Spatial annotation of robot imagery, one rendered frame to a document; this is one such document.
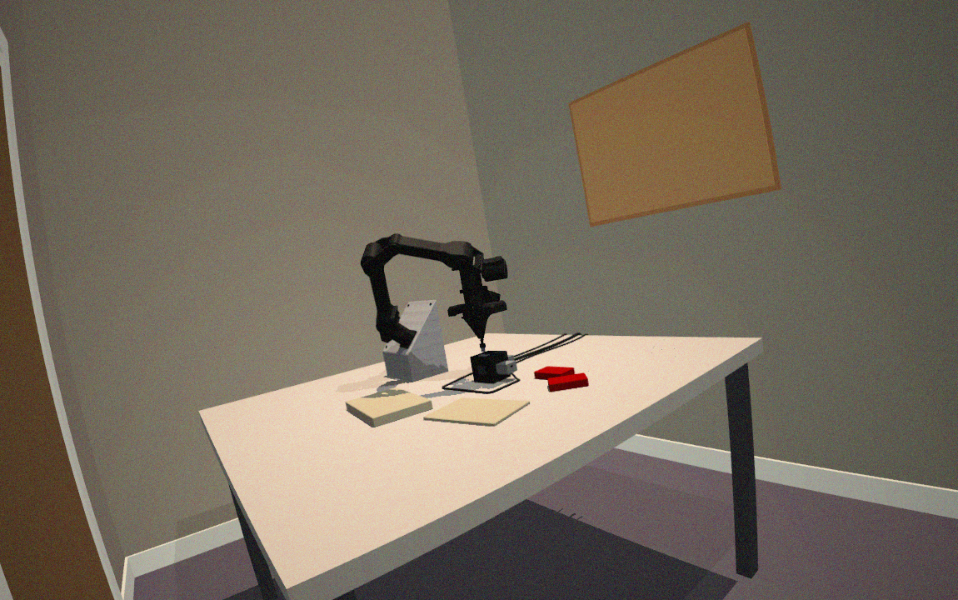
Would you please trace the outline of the red flat rectangular block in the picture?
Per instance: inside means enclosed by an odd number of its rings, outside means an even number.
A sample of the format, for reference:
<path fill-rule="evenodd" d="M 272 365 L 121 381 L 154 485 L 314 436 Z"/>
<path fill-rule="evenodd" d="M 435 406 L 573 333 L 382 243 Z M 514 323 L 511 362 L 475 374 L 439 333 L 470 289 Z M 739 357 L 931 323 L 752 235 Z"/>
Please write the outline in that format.
<path fill-rule="evenodd" d="M 575 368 L 564 366 L 545 366 L 535 371 L 535 379 L 556 378 L 573 375 Z"/>
<path fill-rule="evenodd" d="M 549 392 L 559 392 L 561 390 L 570 390 L 570 388 L 588 387 L 589 381 L 585 373 L 573 373 L 573 375 L 556 378 L 548 378 Z"/>

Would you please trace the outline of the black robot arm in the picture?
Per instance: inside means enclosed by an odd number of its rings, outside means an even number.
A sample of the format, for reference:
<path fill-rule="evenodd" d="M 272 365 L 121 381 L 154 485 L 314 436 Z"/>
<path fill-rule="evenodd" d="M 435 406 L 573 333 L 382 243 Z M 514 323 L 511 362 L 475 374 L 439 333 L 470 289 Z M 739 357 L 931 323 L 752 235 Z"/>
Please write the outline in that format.
<path fill-rule="evenodd" d="M 400 347 L 409 349 L 416 331 L 409 330 L 399 323 L 398 305 L 389 301 L 387 277 L 384 265 L 398 253 L 417 256 L 445 263 L 452 271 L 459 270 L 462 286 L 508 278 L 508 267 L 502 256 L 484 259 L 484 253 L 475 249 L 469 242 L 429 242 L 429 240 L 403 237 L 392 234 L 377 242 L 370 242 L 362 254 L 361 266 L 370 277 L 373 297 L 377 307 L 376 330 L 383 342 L 394 339 Z M 474 263 L 475 256 L 475 263 Z"/>

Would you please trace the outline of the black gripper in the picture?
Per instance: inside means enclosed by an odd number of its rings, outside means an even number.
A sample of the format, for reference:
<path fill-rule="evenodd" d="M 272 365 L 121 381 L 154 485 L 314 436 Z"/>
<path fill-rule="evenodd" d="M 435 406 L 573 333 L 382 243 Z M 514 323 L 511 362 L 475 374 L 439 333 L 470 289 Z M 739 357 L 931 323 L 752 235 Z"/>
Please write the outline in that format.
<path fill-rule="evenodd" d="M 508 310 L 506 303 L 502 301 L 486 302 L 484 292 L 486 286 L 482 283 L 462 286 L 460 293 L 463 293 L 465 304 L 452 305 L 448 308 L 448 317 L 454 318 L 462 313 L 463 319 L 474 331 L 478 339 L 484 338 L 486 331 L 486 322 L 493 313 Z"/>

